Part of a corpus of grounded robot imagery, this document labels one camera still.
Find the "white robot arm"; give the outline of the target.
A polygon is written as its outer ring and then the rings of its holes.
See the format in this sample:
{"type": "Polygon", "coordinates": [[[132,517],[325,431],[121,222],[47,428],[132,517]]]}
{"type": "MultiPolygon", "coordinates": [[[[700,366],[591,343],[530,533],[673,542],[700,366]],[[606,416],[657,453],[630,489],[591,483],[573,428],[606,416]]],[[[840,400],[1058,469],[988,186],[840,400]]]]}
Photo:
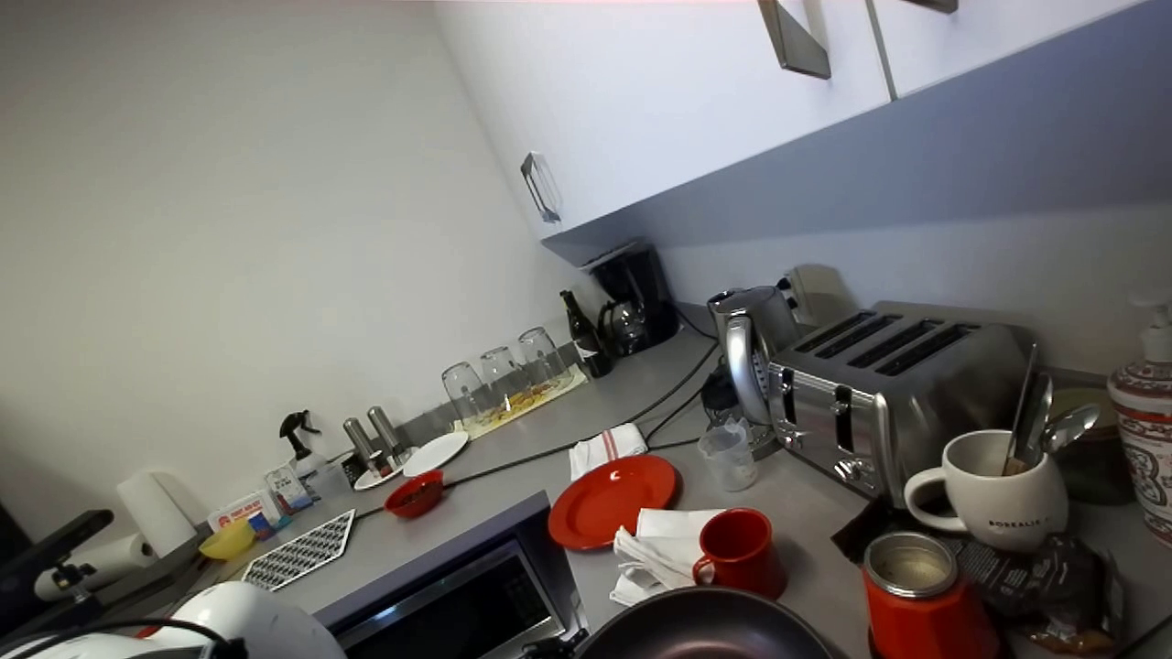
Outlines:
{"type": "Polygon", "coordinates": [[[3,659],[345,659],[345,647],[306,609],[249,581],[215,581],[174,616],[34,632],[3,659]]]}

